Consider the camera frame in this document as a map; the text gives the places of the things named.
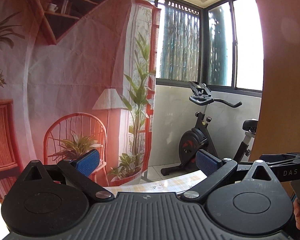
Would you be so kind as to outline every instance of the exercise bike seat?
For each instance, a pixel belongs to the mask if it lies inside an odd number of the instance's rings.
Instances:
[[[247,132],[251,131],[255,133],[257,130],[257,125],[258,125],[257,119],[249,119],[243,122],[242,129]]]

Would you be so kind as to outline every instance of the checkered tablecloth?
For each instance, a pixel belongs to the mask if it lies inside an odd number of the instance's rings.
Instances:
[[[206,177],[207,176],[202,171],[195,171],[186,175],[174,177],[171,179],[165,179],[157,182],[105,188],[112,192],[115,196],[118,192],[181,193],[198,184]]]

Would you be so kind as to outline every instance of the lamp shade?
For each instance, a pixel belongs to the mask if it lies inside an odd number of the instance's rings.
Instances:
[[[93,110],[125,108],[117,90],[108,88],[103,90],[102,94],[93,106]]]

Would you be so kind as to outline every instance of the hand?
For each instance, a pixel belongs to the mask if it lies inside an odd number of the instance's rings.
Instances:
[[[296,226],[300,230],[300,204],[297,199],[293,202],[293,213],[296,217]]]

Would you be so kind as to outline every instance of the screw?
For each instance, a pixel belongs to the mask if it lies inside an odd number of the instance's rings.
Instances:
[[[97,197],[97,198],[101,198],[101,199],[110,198],[111,196],[112,196],[111,192],[105,191],[105,190],[98,191],[98,192],[96,193],[96,197]]]
[[[200,196],[200,194],[198,192],[192,191],[192,190],[186,191],[185,193],[183,193],[183,195],[186,198],[197,198]]]

